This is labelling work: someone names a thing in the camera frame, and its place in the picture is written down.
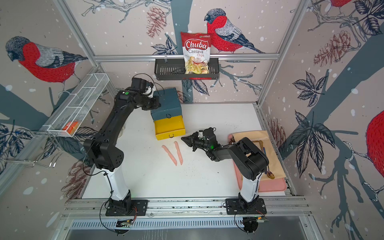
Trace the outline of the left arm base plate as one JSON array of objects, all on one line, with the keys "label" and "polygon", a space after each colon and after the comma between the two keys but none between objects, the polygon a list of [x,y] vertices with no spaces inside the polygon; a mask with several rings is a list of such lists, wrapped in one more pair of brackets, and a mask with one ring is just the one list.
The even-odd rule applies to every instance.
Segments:
[{"label": "left arm base plate", "polygon": [[107,217],[120,217],[120,216],[145,216],[148,200],[132,200],[116,201],[110,199],[106,210]]}]

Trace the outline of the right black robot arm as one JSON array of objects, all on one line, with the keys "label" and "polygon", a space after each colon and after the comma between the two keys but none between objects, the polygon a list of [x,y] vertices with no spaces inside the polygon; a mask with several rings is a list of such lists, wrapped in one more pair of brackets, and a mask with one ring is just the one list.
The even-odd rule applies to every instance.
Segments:
[{"label": "right black robot arm", "polygon": [[203,150],[214,162],[233,160],[243,175],[243,185],[239,193],[240,203],[245,206],[255,203],[259,198],[261,177],[269,168],[266,154],[247,137],[230,145],[221,145],[217,141],[215,131],[215,128],[200,130],[182,137],[181,140],[193,151]]}]

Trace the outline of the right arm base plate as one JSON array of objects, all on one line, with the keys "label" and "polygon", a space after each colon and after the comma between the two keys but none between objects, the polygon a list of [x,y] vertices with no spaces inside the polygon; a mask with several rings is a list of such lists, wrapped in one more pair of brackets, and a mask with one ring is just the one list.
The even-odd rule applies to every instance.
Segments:
[{"label": "right arm base plate", "polygon": [[257,198],[250,203],[243,199],[226,199],[224,204],[228,215],[266,215],[264,199]]}]

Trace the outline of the teal yellow drawer cabinet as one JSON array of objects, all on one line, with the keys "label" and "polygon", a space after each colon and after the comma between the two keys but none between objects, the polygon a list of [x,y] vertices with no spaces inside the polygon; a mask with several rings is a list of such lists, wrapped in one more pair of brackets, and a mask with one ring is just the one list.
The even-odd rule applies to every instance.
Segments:
[{"label": "teal yellow drawer cabinet", "polygon": [[176,88],[155,91],[154,97],[159,97],[161,105],[159,108],[151,110],[157,140],[184,136],[186,129]]}]

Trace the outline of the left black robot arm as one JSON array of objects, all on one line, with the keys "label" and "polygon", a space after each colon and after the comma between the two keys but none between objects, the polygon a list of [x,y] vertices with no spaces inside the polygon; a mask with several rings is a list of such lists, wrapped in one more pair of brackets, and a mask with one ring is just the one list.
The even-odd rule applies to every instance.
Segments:
[{"label": "left black robot arm", "polygon": [[143,90],[129,87],[115,96],[114,106],[106,122],[92,139],[84,141],[89,160],[101,170],[111,188],[107,211],[119,216],[128,215],[134,209],[132,195],[121,170],[124,152],[116,147],[119,134],[129,117],[138,108],[144,111],[159,108],[159,97],[153,96],[154,88]]}]

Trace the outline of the pink fruit knife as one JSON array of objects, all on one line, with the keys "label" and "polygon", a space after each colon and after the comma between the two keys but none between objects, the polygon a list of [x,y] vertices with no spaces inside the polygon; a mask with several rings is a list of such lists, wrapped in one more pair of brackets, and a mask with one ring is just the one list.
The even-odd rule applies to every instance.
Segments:
[{"label": "pink fruit knife", "polygon": [[173,156],[173,154],[170,152],[170,150],[164,145],[162,145],[162,148],[168,154],[169,158],[172,160],[174,165],[177,166],[178,162],[177,162],[176,158]]},{"label": "pink fruit knife", "polygon": [[178,158],[179,158],[179,161],[180,161],[180,165],[183,165],[184,160],[183,160],[183,156],[182,156],[179,144],[178,144],[177,141],[175,141],[174,144],[175,144],[175,147],[176,147],[176,150],[177,150],[177,154],[178,154]]}]

